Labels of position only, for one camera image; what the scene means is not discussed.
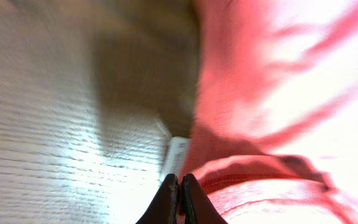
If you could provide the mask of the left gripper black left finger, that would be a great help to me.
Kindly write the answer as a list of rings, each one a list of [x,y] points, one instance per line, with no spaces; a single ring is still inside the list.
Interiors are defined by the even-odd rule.
[[[178,203],[178,177],[168,174],[136,224],[176,224]]]

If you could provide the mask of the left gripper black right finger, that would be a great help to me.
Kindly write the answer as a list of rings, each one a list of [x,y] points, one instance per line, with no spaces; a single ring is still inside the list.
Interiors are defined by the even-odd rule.
[[[186,174],[181,183],[185,224],[227,224],[193,174]]]

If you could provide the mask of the coral red t-shirt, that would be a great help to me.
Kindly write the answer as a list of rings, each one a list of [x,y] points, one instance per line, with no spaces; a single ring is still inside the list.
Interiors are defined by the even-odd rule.
[[[228,223],[358,223],[358,0],[195,1],[192,173]]]

